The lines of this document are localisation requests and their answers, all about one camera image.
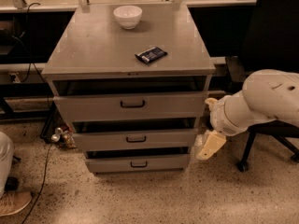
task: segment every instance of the white pants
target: white pants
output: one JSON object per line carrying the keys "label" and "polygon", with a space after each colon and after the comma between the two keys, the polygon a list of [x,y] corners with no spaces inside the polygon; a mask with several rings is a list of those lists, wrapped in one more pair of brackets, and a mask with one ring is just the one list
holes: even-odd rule
{"label": "white pants", "polygon": [[10,173],[14,146],[11,139],[0,132],[0,198],[4,193],[7,178]]}

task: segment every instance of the speckled floor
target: speckled floor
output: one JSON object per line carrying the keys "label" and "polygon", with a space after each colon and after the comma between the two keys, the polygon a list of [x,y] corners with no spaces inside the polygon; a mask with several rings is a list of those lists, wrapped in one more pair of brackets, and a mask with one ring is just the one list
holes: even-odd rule
{"label": "speckled floor", "polygon": [[[22,223],[41,188],[50,145],[39,138],[43,120],[1,124],[15,142],[11,174],[19,191],[33,201],[1,224]],[[27,224],[41,223],[299,223],[299,165],[291,152],[271,137],[258,135],[250,170],[240,173],[247,134],[233,137],[208,161],[192,162],[185,172],[103,175],[87,171],[75,149],[50,149],[46,183]]]}

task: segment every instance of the power outlet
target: power outlet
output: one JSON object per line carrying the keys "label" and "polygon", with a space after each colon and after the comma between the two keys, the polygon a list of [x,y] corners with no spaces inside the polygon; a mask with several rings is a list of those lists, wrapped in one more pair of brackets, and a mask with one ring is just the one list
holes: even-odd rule
{"label": "power outlet", "polygon": [[18,72],[9,72],[8,74],[10,75],[10,80],[12,83],[21,83]]}

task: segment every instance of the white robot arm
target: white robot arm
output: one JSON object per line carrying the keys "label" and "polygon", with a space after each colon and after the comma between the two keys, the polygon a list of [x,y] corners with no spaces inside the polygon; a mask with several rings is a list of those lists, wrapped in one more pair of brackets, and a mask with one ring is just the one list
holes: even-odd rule
{"label": "white robot arm", "polygon": [[242,91],[220,100],[206,99],[213,132],[196,152],[207,160],[226,142],[226,136],[243,133],[251,125],[281,120],[299,127],[299,74],[260,70],[244,82]]}

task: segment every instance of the gray countertop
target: gray countertop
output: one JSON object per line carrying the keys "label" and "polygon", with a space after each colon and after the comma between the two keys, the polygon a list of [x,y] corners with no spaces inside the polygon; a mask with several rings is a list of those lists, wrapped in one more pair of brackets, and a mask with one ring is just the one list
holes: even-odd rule
{"label": "gray countertop", "polygon": [[[45,66],[45,77],[212,74],[214,65],[185,4],[138,4],[141,22],[125,30],[113,17],[120,5],[78,7]],[[157,46],[168,55],[143,64],[135,54]]]}

